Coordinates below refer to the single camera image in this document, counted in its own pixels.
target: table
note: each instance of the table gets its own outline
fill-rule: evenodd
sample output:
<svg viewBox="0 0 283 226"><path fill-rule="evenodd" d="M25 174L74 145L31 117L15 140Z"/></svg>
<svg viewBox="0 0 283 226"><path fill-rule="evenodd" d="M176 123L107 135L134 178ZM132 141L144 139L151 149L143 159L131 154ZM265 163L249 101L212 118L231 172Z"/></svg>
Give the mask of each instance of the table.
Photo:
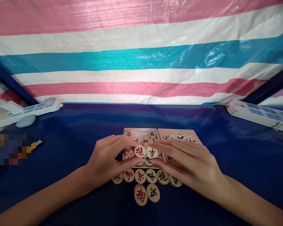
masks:
<svg viewBox="0 0 283 226"><path fill-rule="evenodd" d="M223 106L64 104L32 126L2 131L30 133L44 143L0 178L0 213L86 164L98 139L125 127L195 130L224 174L283 209L283 136L271 128L231 116ZM43 225L248 225L184 185L158 184L160 201L140 207L135 184L110 181Z"/></svg>

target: white power strip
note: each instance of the white power strip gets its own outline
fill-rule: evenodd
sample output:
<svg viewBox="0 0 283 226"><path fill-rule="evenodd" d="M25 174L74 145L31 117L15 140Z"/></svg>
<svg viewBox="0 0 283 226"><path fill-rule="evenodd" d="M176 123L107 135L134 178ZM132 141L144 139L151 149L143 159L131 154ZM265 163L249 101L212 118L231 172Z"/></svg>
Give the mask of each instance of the white power strip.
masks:
<svg viewBox="0 0 283 226"><path fill-rule="evenodd" d="M227 110L233 116L283 131L283 111L239 100L228 105Z"/></svg>
<svg viewBox="0 0 283 226"><path fill-rule="evenodd" d="M49 112L57 111L63 106L63 104L61 104L59 101L57 101L53 97L50 97L46 100L47 101L44 103L25 107L23 112L21 113L12 114L10 112L5 112L1 114L0 115L0 127L8 126L10 124L18 122L21 118L28 116L28 115L39 116L39 115L43 115Z"/></svg>

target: blue metal bar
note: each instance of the blue metal bar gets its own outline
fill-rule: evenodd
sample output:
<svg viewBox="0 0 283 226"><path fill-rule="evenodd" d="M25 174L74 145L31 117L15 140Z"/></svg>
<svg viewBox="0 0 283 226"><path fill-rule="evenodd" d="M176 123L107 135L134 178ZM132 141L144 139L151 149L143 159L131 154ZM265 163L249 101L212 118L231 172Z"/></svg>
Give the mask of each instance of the blue metal bar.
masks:
<svg viewBox="0 0 283 226"><path fill-rule="evenodd" d="M283 70L249 94L242 101L257 105L279 92L281 89L283 89Z"/></svg>
<svg viewBox="0 0 283 226"><path fill-rule="evenodd" d="M35 105L38 102L15 80L8 72L0 66L0 80L7 88L15 93L28 105Z"/></svg>

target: power socket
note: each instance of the power socket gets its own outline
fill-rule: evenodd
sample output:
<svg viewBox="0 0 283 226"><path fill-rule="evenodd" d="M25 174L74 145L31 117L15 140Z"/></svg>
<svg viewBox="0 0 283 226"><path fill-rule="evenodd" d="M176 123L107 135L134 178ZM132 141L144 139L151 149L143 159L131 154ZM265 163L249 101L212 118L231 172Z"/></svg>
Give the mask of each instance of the power socket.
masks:
<svg viewBox="0 0 283 226"><path fill-rule="evenodd" d="M283 131L283 111L246 103L240 100L232 100L227 107L228 112L238 118L252 121L271 128Z"/></svg>

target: blue stripe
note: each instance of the blue stripe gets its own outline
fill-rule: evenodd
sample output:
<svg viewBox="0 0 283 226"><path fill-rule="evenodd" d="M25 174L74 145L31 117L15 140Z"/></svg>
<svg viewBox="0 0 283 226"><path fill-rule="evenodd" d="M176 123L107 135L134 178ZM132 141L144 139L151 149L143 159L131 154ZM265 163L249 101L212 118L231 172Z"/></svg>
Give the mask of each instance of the blue stripe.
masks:
<svg viewBox="0 0 283 226"><path fill-rule="evenodd" d="M78 70L240 68L250 62L283 63L283 35L160 48L0 56L0 63L11 74Z"/></svg>

